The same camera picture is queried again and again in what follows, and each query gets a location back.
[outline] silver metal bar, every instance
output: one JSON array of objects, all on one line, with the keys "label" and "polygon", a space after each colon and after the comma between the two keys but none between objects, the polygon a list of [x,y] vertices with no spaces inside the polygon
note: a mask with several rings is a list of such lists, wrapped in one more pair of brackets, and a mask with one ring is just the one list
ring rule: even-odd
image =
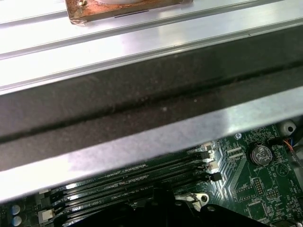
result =
[{"label": "silver metal bar", "polygon": [[[228,0],[227,2],[204,0],[192,5],[177,5],[171,9],[144,12],[141,17],[129,15],[127,18],[109,18],[102,22],[89,23],[86,27],[71,26],[64,17],[48,22],[11,26],[4,29],[6,35],[0,37],[0,41],[6,44],[0,49],[0,60],[274,1],[276,0]],[[52,26],[56,27],[56,31],[50,29]],[[19,39],[21,28],[23,35],[22,39]]]},{"label": "silver metal bar", "polygon": [[256,1],[196,0],[188,8],[155,9],[85,27],[72,26],[67,17],[0,25],[0,32],[6,34],[0,36],[5,44],[0,46],[5,75],[0,79],[0,95],[303,23],[301,0],[232,11],[252,2]]},{"label": "silver metal bar", "polygon": [[302,112],[303,87],[299,87],[2,171],[0,172],[0,202],[299,116]]}]

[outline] ram slot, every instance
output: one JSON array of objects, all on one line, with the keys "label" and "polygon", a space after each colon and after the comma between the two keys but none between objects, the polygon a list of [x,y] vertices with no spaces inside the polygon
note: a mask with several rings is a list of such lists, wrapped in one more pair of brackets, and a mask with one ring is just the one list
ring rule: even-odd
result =
[{"label": "ram slot", "polygon": [[145,171],[151,171],[153,169],[172,165],[177,162],[182,162],[192,158],[200,157],[198,150],[191,149],[187,151],[181,151],[175,154],[169,154],[161,157],[154,158],[152,160],[142,162],[133,166],[129,166],[124,169],[111,171],[102,175],[98,175],[83,181],[74,182],[62,187],[51,190],[50,194],[55,194],[57,192],[63,192],[64,194],[71,194],[78,192],[78,190],[84,190],[91,187],[95,187],[99,184],[108,183],[121,178],[130,177]]},{"label": "ram slot", "polygon": [[145,174],[137,175],[135,177],[126,178],[124,180],[119,180],[114,183],[108,183],[105,185],[101,185],[99,187],[87,189],[87,190],[84,190],[77,194],[63,196],[61,199],[54,202],[52,204],[52,206],[57,207],[58,205],[61,205],[63,203],[79,200],[81,198],[83,198],[84,200],[89,200],[89,198],[91,198],[94,195],[95,196],[97,196],[97,195],[104,196],[105,195],[104,193],[106,193],[106,191],[111,191],[111,190],[112,190],[112,192],[123,191],[125,187],[131,187],[134,185],[139,186],[141,184],[148,183],[155,176],[165,175],[171,171],[173,172],[175,170],[178,170],[178,169],[181,169],[184,167],[192,168],[199,164],[203,164],[203,162],[194,160],[194,161],[183,162],[182,164],[181,163],[174,164],[174,165],[171,165],[168,167],[164,167],[161,169],[147,172]]}]

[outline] capacitor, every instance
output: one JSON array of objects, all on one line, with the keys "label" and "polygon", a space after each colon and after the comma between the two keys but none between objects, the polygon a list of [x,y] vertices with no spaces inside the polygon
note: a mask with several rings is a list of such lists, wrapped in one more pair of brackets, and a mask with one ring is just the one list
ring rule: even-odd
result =
[{"label": "capacitor", "polygon": [[20,216],[15,216],[11,223],[13,226],[19,226],[22,223],[22,218]]},{"label": "capacitor", "polygon": [[11,207],[11,214],[12,215],[17,215],[18,213],[20,213],[20,211],[21,211],[21,208],[20,208],[19,205],[13,205]]},{"label": "capacitor", "polygon": [[271,149],[265,145],[257,145],[248,155],[251,163],[256,166],[268,166],[273,160]]}]

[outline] screw hole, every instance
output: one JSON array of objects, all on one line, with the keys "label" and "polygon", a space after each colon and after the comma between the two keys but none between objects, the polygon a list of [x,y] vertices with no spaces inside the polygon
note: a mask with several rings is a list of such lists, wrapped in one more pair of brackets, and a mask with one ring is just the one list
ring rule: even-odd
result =
[{"label": "screw hole", "polygon": [[215,211],[216,210],[214,207],[211,207],[211,206],[207,207],[207,209],[208,209],[208,211]]},{"label": "screw hole", "polygon": [[288,129],[289,132],[293,132],[294,131],[294,128],[291,127],[291,126],[289,126],[287,129]]},{"label": "screw hole", "polygon": [[206,197],[205,195],[202,196],[202,197],[201,197],[201,201],[202,201],[202,202],[206,202],[206,201],[207,201],[207,197]]}]

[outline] green circuit board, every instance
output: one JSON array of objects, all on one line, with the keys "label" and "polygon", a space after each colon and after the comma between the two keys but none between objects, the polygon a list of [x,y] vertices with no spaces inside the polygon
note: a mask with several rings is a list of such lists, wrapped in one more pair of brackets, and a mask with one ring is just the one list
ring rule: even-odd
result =
[{"label": "green circuit board", "polygon": [[213,143],[214,158],[222,181],[199,183],[191,191],[207,192],[211,203],[223,206],[264,224],[302,217],[298,197],[302,190],[282,146],[275,145],[273,161],[258,167],[247,159],[249,145],[279,137],[275,125],[251,130]]},{"label": "green circuit board", "polygon": [[[274,138],[279,138],[275,125],[262,127],[63,185],[45,194],[25,197],[0,206],[0,227],[12,226],[15,217],[11,213],[13,204],[22,204],[21,214],[26,217],[22,218],[22,227],[49,226],[50,222],[40,223],[38,216],[41,210],[45,210],[44,205],[49,202],[51,195],[57,194],[60,195],[59,199],[49,203],[47,209],[51,206],[65,207],[63,210],[57,209],[55,213],[57,217],[66,215],[68,221],[54,227],[68,227],[109,205],[126,201],[136,204],[140,200],[140,193],[143,198],[148,198],[155,181],[170,182],[176,194],[205,192],[210,197],[210,203],[265,224],[287,218],[301,220],[303,212],[297,198],[302,197],[303,193],[285,148],[279,145],[271,147],[273,159],[268,166],[253,165],[247,158],[252,144],[264,144]],[[200,153],[209,149],[211,159],[201,160]],[[218,164],[216,169],[208,172],[192,170],[195,166],[214,160]],[[222,180],[193,181],[216,172],[221,173]]]}]

